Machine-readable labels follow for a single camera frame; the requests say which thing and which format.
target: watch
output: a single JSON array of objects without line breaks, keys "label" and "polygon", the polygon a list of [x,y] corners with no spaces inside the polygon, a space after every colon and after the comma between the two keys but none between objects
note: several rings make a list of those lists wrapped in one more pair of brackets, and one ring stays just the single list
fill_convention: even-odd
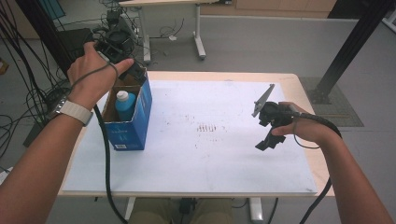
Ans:
[{"label": "watch", "polygon": [[88,125],[93,115],[93,113],[84,106],[68,101],[67,96],[62,97],[55,108],[48,113],[47,118],[54,119],[60,114],[66,114],[72,118],[78,119],[84,124],[84,127]]}]

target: pants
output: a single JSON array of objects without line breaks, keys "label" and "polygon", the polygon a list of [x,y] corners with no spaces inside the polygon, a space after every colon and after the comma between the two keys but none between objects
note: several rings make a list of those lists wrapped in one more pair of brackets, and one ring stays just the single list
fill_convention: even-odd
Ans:
[{"label": "pants", "polygon": [[[170,224],[170,199],[136,198],[130,224]],[[231,199],[199,199],[190,224],[232,224]]]}]

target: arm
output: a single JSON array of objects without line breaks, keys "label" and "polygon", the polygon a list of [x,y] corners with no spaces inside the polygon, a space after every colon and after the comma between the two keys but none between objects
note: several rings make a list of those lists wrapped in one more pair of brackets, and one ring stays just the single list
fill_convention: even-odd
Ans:
[{"label": "arm", "polygon": [[[84,50],[85,55],[67,71],[72,84],[106,64],[92,42],[85,44]],[[125,60],[115,66],[121,74],[132,63]],[[92,110],[114,84],[115,74],[108,66],[82,79],[69,94],[69,101]],[[79,120],[59,115],[42,130],[0,186],[0,223],[45,223],[81,129]]]},{"label": "arm", "polygon": [[323,152],[342,223],[393,223],[340,136],[326,126],[307,119],[296,119],[288,126],[273,129],[272,134],[291,134],[294,125],[299,137],[315,142]]}]

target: white board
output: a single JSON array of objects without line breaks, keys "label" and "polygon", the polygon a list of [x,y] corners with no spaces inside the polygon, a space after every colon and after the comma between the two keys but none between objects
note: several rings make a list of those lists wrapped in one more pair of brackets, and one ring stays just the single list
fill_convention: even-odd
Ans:
[{"label": "white board", "polygon": [[[285,101],[278,83],[269,101]],[[164,195],[306,195],[317,192],[304,150],[292,136],[275,149],[255,146],[268,134],[253,118],[270,83],[150,81],[146,148],[111,148],[114,192]],[[106,96],[99,106],[103,108]],[[63,191],[105,191],[105,148],[92,119]]]}]

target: table leg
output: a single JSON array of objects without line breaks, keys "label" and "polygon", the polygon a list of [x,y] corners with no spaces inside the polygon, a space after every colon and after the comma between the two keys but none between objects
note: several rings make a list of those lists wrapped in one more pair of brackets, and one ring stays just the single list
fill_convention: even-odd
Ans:
[{"label": "table leg", "polygon": [[394,22],[396,21],[396,10],[389,16],[389,18],[382,19],[384,22],[393,32],[396,33],[396,25]]},{"label": "table leg", "polygon": [[262,218],[262,199],[249,198],[248,203],[250,206],[250,220],[252,223],[263,223]]},{"label": "table leg", "polygon": [[146,33],[145,15],[142,7],[137,7],[137,9],[140,20],[140,31],[142,32],[143,39],[143,61],[145,64],[149,64],[151,62],[151,55],[149,49],[149,35]]},{"label": "table leg", "polygon": [[134,209],[134,200],[136,200],[135,197],[130,197],[128,200],[128,204],[126,205],[126,211],[125,211],[125,219],[129,220],[131,217],[132,209]]},{"label": "table leg", "polygon": [[206,57],[206,53],[204,50],[204,45],[202,44],[201,34],[200,34],[200,26],[201,26],[201,7],[199,4],[196,4],[196,18],[195,18],[195,32],[193,32],[195,44],[198,49],[199,57],[203,60]]}]

